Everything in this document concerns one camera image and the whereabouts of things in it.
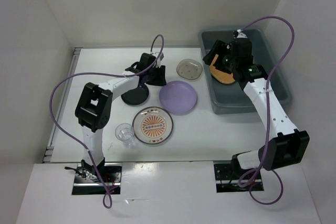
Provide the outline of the woven bamboo pattern tray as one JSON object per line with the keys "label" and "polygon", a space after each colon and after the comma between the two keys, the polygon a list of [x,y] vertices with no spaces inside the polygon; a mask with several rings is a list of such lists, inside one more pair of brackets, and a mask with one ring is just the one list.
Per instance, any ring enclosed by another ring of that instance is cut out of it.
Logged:
{"label": "woven bamboo pattern tray", "polygon": [[211,65],[209,66],[209,70],[210,70],[212,77],[214,77],[218,82],[225,84],[225,85],[235,83],[233,74],[228,74],[228,73],[219,71],[214,67],[214,63],[217,60],[217,58],[218,58],[218,55],[215,55]]}

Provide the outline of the purple round plate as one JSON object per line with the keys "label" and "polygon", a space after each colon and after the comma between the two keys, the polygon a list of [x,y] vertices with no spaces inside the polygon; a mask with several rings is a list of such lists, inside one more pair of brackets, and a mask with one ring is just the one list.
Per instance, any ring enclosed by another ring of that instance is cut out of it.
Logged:
{"label": "purple round plate", "polygon": [[161,106],[173,114],[188,114],[197,103],[197,92],[192,85],[184,81],[168,82],[159,91]]}

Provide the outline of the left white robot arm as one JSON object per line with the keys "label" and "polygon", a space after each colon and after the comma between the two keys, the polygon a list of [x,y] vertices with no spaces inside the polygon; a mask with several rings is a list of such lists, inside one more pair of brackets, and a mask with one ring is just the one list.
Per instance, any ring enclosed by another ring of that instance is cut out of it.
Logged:
{"label": "left white robot arm", "polygon": [[120,77],[101,84],[88,82],[84,86],[75,116],[82,127],[84,144],[91,153],[85,152],[81,167],[93,182],[101,181],[105,175],[102,133],[110,119],[112,102],[121,97],[127,105],[140,105],[149,97],[148,85],[166,85],[163,58],[163,53],[157,57],[143,53]]}

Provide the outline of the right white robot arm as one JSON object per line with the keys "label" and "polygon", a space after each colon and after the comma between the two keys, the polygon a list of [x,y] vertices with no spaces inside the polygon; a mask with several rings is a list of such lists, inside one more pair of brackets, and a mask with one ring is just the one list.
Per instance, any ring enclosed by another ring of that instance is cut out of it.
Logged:
{"label": "right white robot arm", "polygon": [[251,41],[243,37],[230,43],[217,40],[203,61],[233,75],[266,129],[263,147],[233,156],[231,174],[243,178],[253,168],[272,170],[300,163],[310,141],[309,134],[288,118],[271,87],[270,75],[253,62]]}

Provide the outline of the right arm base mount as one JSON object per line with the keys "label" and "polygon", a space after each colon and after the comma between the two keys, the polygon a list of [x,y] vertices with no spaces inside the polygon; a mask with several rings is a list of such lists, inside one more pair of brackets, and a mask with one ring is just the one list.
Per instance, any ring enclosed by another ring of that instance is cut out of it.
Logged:
{"label": "right arm base mount", "polygon": [[247,187],[239,187],[238,179],[243,172],[234,171],[230,161],[214,162],[214,177],[217,193],[236,193],[249,191],[251,185],[252,191],[264,191],[261,175],[258,175]]}

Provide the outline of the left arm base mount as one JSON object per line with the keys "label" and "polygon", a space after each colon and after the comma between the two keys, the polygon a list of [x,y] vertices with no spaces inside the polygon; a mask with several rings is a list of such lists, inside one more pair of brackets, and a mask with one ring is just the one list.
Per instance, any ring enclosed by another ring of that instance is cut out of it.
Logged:
{"label": "left arm base mount", "polygon": [[[100,179],[86,172],[80,164],[76,168],[69,166],[64,167],[65,170],[71,170],[75,173],[72,195],[104,195],[105,189]],[[102,179],[110,190],[110,194],[119,195],[121,191],[122,165],[118,163],[106,163],[104,167]]]}

